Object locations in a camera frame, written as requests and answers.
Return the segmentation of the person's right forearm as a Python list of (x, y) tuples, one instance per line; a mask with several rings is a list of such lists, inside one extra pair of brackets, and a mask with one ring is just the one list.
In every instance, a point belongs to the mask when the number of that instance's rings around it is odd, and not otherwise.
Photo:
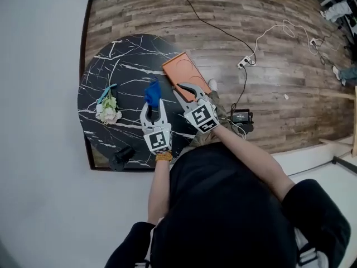
[(295, 183), (268, 152), (219, 125), (213, 129), (217, 138), (282, 201)]

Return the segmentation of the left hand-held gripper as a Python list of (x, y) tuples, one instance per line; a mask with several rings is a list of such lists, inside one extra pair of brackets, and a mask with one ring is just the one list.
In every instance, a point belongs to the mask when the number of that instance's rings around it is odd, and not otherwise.
[(145, 103), (141, 113), (140, 122), (144, 132), (144, 140), (148, 149), (153, 154), (161, 154), (172, 150), (172, 126), (167, 123), (167, 115), (165, 105), (162, 99), (158, 103), (158, 119), (152, 127), (152, 107)]

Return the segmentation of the black shaker bottle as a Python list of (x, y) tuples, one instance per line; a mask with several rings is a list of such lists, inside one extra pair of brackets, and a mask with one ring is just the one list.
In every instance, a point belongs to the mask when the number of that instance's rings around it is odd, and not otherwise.
[(115, 152), (109, 158), (109, 167), (113, 171), (123, 171), (128, 161), (134, 156), (135, 150), (131, 146), (126, 146)]

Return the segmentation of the orange plastic box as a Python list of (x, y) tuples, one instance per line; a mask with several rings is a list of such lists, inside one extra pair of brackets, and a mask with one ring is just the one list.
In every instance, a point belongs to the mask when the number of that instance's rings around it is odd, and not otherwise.
[(162, 69), (168, 76), (174, 88), (187, 100), (195, 100), (194, 94), (180, 88), (179, 83), (198, 85), (206, 94), (211, 92), (208, 83), (203, 78), (193, 61), (183, 52), (162, 64)]

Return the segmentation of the blue cloth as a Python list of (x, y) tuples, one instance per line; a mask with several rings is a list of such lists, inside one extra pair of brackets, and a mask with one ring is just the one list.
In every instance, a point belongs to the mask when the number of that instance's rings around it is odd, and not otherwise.
[(152, 108), (158, 108), (161, 99), (161, 88), (159, 80), (156, 78), (150, 82), (149, 86), (144, 90), (144, 99), (146, 103)]

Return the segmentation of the person's left forearm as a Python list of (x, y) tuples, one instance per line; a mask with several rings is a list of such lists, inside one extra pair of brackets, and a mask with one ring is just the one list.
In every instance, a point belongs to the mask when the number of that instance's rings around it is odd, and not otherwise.
[(156, 166), (148, 197), (148, 223), (157, 225), (167, 214), (170, 192), (171, 152), (156, 155)]

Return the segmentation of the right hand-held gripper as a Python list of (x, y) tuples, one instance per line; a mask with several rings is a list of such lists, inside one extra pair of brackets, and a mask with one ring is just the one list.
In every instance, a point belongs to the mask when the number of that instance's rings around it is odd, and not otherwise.
[(184, 117), (201, 133), (210, 132), (219, 125), (216, 108), (209, 101), (203, 101), (195, 107), (195, 101), (206, 94), (196, 84), (178, 83), (179, 92), (173, 90), (173, 94), (184, 110)]

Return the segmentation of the wooden bench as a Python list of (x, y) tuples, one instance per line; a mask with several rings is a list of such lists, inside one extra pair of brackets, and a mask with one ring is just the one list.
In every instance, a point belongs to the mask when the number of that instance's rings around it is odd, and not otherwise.
[(340, 141), (332, 141), (320, 138), (319, 141), (321, 143), (326, 144), (335, 144), (339, 146), (345, 146), (351, 150), (351, 156), (357, 157), (357, 85), (354, 86), (354, 94), (347, 94), (347, 93), (325, 93), (324, 96), (327, 97), (337, 97), (337, 98), (344, 98), (348, 100), (352, 100), (354, 102), (354, 130), (353, 130), (353, 137), (352, 143), (343, 143)]

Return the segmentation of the person's camouflage trousers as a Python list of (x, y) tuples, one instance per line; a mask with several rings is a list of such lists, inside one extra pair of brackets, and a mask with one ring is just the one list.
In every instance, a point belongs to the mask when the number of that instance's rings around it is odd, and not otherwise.
[[(210, 101), (213, 105), (216, 106), (216, 113), (219, 118), (220, 124), (227, 128), (229, 131), (232, 131), (231, 125), (229, 121), (227, 120), (227, 115), (226, 115), (226, 110), (220, 103), (219, 95), (216, 90), (212, 90), (211, 93), (208, 94), (208, 97), (210, 98)], [(204, 145), (208, 145), (211, 143), (216, 143), (219, 142), (219, 138), (215, 135), (213, 131), (210, 131), (208, 133), (200, 133), (198, 132), (190, 145), (192, 147), (200, 147)]]

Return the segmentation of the black device with screen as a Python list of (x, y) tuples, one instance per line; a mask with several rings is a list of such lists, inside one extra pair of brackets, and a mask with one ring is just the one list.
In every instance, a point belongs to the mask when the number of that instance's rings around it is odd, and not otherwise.
[(231, 125), (239, 133), (248, 134), (254, 130), (253, 112), (249, 109), (235, 109), (230, 116)]

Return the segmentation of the person's black shirt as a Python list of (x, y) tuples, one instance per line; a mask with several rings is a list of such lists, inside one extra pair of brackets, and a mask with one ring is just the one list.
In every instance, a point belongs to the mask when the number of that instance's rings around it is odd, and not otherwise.
[(170, 171), (168, 212), (138, 222), (105, 268), (338, 268), (351, 228), (313, 179), (272, 193), (222, 143), (183, 154)]

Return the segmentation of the white flower bouquet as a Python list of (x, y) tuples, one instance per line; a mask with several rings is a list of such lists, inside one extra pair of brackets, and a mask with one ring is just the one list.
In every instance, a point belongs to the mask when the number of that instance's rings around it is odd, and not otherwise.
[(118, 110), (117, 99), (112, 93), (112, 89), (116, 87), (116, 83), (106, 87), (97, 100), (95, 118), (105, 125), (114, 125), (122, 117), (121, 111)]

